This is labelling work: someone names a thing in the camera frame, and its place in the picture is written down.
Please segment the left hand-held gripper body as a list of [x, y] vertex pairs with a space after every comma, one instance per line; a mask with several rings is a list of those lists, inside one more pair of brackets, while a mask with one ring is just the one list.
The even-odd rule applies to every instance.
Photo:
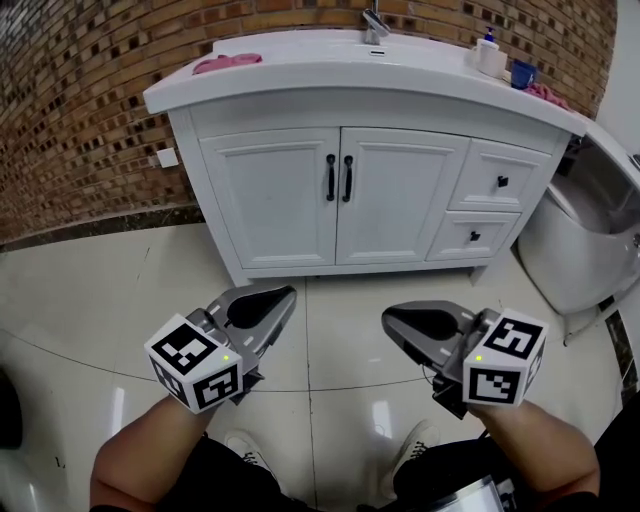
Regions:
[[262, 320], [254, 308], [174, 315], [144, 344], [156, 380], [194, 414], [239, 403], [263, 380], [256, 330]]

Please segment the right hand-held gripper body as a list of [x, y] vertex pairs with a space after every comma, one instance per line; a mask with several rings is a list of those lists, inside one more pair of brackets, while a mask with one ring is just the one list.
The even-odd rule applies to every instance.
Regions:
[[520, 405], [542, 362], [548, 324], [512, 309], [478, 313], [432, 379], [432, 398], [462, 419], [470, 405]]

